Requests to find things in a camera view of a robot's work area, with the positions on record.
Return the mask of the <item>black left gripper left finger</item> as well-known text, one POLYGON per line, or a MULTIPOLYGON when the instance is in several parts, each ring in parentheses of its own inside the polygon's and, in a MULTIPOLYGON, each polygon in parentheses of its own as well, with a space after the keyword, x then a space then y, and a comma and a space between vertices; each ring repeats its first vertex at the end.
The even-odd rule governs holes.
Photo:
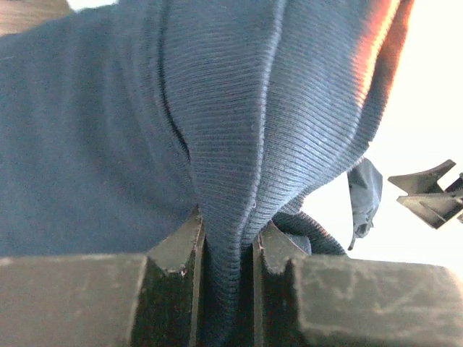
POLYGON ((205 232, 197 210, 137 254, 1 259, 3 346, 195 346, 205 232))

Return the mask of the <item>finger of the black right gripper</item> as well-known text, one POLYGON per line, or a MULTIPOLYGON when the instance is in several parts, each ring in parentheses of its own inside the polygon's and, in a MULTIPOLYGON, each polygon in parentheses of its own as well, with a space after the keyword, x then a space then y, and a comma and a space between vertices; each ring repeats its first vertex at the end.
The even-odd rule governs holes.
POLYGON ((427 171, 390 176, 388 181, 406 193, 397 198, 398 203, 431 228, 439 229, 452 218, 462 220, 462 177, 445 189, 438 183, 455 165, 448 159, 427 171))

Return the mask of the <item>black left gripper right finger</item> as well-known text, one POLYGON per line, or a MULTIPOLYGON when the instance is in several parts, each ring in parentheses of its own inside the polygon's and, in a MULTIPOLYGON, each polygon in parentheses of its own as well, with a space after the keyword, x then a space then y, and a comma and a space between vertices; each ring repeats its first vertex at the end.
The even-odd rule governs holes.
POLYGON ((273 224, 253 243, 256 346, 460 346, 444 267, 306 255, 273 224))

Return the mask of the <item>navy blue sweater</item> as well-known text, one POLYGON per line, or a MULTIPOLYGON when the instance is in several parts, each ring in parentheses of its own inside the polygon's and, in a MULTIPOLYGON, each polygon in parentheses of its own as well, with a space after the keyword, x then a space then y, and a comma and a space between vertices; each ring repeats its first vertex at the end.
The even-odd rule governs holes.
POLYGON ((207 346, 244 316, 243 265, 377 132, 411 1, 119 1, 1 38, 1 255, 144 252, 198 207, 207 346))

